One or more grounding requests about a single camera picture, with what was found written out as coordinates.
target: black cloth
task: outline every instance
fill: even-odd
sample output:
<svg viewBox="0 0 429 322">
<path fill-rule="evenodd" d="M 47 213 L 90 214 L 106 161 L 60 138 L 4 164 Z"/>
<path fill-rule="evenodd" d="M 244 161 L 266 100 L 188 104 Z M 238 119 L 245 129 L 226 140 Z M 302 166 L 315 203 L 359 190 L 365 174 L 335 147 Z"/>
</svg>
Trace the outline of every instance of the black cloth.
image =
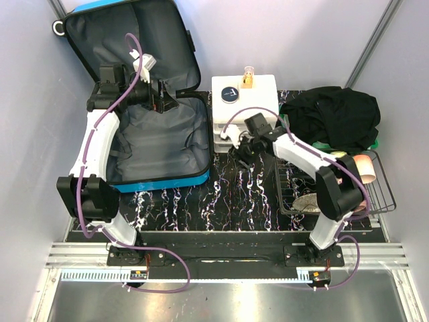
<svg viewBox="0 0 429 322">
<path fill-rule="evenodd" d="M 375 97 L 341 87 L 318 87 L 284 103 L 290 130 L 308 144 L 328 143 L 351 154 L 362 152 L 375 141 L 380 110 Z"/>
</svg>

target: wire rack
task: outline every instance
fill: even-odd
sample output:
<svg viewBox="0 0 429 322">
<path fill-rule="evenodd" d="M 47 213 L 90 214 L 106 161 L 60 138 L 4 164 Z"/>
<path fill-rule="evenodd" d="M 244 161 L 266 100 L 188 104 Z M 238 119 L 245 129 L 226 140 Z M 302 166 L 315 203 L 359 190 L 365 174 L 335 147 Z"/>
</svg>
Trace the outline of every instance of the wire rack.
<svg viewBox="0 0 429 322">
<path fill-rule="evenodd" d="M 365 188 L 371 199 L 370 214 L 388 213 L 396 209 L 396 201 L 391 191 L 386 173 L 378 153 L 374 150 L 364 154 L 371 157 L 377 178 Z M 283 214 L 317 215 L 314 212 L 297 211 L 293 202 L 308 193 L 316 192 L 316 184 L 304 171 L 282 159 L 277 159 L 275 168 L 276 184 L 280 200 L 280 211 Z"/>
</svg>

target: open suitcase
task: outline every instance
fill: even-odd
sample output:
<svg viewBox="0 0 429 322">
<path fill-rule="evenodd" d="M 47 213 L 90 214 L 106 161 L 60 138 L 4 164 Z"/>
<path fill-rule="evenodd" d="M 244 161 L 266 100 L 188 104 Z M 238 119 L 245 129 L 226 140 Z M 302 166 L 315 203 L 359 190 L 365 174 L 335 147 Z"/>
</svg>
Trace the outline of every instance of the open suitcase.
<svg viewBox="0 0 429 322">
<path fill-rule="evenodd" d="M 100 81 L 102 64 L 125 65 L 133 58 L 124 36 L 139 39 L 156 59 L 151 82 L 163 80 L 175 100 L 158 113 L 142 105 L 128 107 L 111 145 L 107 182 L 122 193 L 202 184 L 212 160 L 212 130 L 205 102 L 192 94 L 201 74 L 194 44 L 172 0 L 104 0 L 81 5 L 54 31 L 65 36 L 92 78 Z"/>
</svg>

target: black marble table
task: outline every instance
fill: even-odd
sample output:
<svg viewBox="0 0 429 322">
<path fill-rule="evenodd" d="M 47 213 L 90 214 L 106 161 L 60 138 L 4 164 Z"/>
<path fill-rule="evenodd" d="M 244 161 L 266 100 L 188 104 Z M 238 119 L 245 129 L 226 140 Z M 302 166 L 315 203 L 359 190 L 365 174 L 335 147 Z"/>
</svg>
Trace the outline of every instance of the black marble table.
<svg viewBox="0 0 429 322">
<path fill-rule="evenodd" d="M 279 91 L 279 103 L 301 91 Z M 198 92 L 211 111 L 211 93 Z M 120 212 L 139 231 L 309 231 L 316 215 L 281 214 L 275 158 L 262 155 L 250 170 L 237 170 L 215 154 L 210 178 L 200 186 L 121 195 Z M 369 231 L 368 219 L 349 229 Z M 72 231 L 79 231 L 75 222 Z"/>
</svg>

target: suitcase lid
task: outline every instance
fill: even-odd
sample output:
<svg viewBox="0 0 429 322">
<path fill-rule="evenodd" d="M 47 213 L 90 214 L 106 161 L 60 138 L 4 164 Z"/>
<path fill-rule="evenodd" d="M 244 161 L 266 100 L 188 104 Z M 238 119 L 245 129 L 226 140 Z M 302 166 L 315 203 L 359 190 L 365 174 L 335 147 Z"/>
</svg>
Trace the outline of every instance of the suitcase lid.
<svg viewBox="0 0 429 322">
<path fill-rule="evenodd" d="M 64 18 L 65 36 L 95 81 L 102 64 L 121 62 L 128 75 L 134 72 L 127 32 L 156 59 L 151 79 L 165 80 L 176 92 L 198 88 L 195 47 L 173 0 L 103 0 L 77 7 Z"/>
</svg>

